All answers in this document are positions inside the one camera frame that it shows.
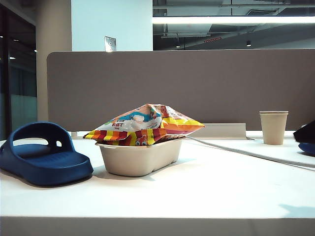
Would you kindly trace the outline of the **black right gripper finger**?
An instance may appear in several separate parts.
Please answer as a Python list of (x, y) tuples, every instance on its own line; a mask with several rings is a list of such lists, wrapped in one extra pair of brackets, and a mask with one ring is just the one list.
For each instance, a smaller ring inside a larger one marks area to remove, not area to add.
[(315, 123), (310, 122), (293, 133), (294, 138), (299, 143), (315, 142)]

